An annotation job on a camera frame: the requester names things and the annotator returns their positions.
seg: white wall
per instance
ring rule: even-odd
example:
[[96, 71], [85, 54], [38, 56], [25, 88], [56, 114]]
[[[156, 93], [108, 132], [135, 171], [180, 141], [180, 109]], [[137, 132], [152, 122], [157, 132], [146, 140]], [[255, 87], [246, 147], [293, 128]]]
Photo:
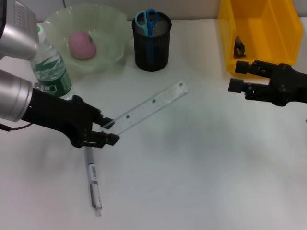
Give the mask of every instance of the white wall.
[[[54, 11], [63, 7], [62, 0], [19, 0], [31, 8], [38, 20], [45, 20]], [[131, 19], [144, 9], [155, 8], [171, 19], [216, 18], [220, 0], [65, 0], [66, 5], [81, 2], [108, 4], [123, 11]], [[307, 0], [293, 0], [300, 16], [307, 16]]]

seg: yellow bin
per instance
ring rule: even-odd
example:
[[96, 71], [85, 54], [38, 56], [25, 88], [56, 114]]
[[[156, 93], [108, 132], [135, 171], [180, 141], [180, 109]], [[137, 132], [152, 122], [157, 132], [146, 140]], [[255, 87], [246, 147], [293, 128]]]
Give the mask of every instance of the yellow bin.
[[[303, 26], [292, 0], [221, 0], [218, 24], [227, 71], [238, 60], [295, 64]], [[246, 57], [234, 55], [236, 36]]]

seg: pen holder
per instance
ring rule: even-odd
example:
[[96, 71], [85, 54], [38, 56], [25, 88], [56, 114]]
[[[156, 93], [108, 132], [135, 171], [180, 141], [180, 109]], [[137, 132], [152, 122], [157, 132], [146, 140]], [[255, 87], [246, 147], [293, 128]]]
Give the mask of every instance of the pen holder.
[[[136, 65], [148, 72], [163, 69], [168, 64], [169, 39], [172, 22], [165, 14], [158, 12], [159, 20], [153, 28], [152, 36], [144, 36], [144, 31], [132, 21], [134, 54]], [[155, 14], [150, 12], [150, 21], [155, 20]], [[144, 17], [138, 18], [143, 25]]]

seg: table surface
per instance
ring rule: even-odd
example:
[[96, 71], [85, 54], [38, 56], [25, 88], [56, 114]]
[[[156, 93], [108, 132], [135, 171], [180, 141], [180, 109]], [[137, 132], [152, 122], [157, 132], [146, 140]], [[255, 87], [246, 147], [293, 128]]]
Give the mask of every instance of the table surface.
[[[294, 69], [307, 73], [301, 20]], [[26, 61], [5, 57], [0, 68], [35, 80]], [[84, 148], [36, 125], [0, 132], [1, 229], [305, 230], [307, 106], [246, 101], [227, 91], [230, 77], [216, 20], [173, 21], [159, 72], [136, 67], [131, 41], [99, 76], [71, 74], [77, 94], [109, 117], [178, 79], [189, 93], [94, 150], [101, 218], [90, 205]]]

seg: transparent ruler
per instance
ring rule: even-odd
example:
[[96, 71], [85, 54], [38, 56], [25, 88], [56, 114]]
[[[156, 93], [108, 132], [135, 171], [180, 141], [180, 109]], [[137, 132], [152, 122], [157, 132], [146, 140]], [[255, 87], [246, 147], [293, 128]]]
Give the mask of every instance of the transparent ruler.
[[120, 117], [109, 122], [101, 128], [101, 131], [117, 135], [121, 134], [123, 131], [136, 125], [160, 109], [166, 107], [172, 101], [185, 95], [186, 93], [188, 93], [187, 85], [185, 82], [179, 81], [175, 85], [172, 85], [166, 90], [156, 94], [152, 98], [144, 101], [140, 105], [130, 109]]

